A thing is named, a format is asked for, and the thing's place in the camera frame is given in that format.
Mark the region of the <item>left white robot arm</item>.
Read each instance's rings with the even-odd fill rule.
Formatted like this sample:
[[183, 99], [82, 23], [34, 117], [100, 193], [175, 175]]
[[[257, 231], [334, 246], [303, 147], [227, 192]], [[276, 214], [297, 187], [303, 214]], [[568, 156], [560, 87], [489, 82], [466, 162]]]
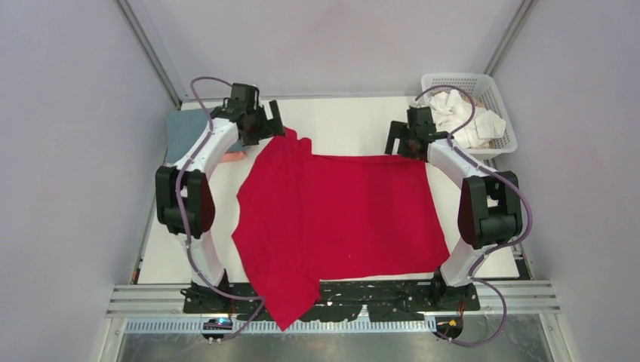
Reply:
[[225, 311], [234, 296], [220, 284], [226, 271], [212, 240], [216, 214], [209, 184], [212, 173], [230, 149], [285, 135], [276, 101], [269, 102], [271, 111], [266, 112], [257, 86], [232, 83], [229, 87], [229, 96], [212, 109], [196, 98], [203, 121], [170, 126], [169, 149], [179, 152], [155, 172], [157, 219], [181, 240], [192, 281], [206, 287], [202, 301], [214, 312]]

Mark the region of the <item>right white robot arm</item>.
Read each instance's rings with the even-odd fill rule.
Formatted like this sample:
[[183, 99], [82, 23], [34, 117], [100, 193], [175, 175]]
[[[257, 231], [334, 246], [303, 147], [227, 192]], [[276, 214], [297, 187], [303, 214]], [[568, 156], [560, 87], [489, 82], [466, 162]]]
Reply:
[[487, 167], [460, 148], [448, 132], [438, 131], [429, 107], [411, 107], [406, 121], [391, 122], [385, 153], [431, 164], [460, 189], [460, 239], [434, 272], [428, 292], [432, 304], [450, 309], [468, 293], [485, 257], [521, 234], [518, 177], [512, 171]]

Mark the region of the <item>red t shirt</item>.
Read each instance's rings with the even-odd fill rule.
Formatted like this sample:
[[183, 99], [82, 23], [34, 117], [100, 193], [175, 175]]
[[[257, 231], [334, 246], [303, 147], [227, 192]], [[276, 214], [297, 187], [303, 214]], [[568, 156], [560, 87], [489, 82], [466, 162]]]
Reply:
[[290, 129], [259, 153], [237, 199], [232, 239], [281, 330], [322, 281], [430, 273], [450, 255], [422, 161], [316, 155]]

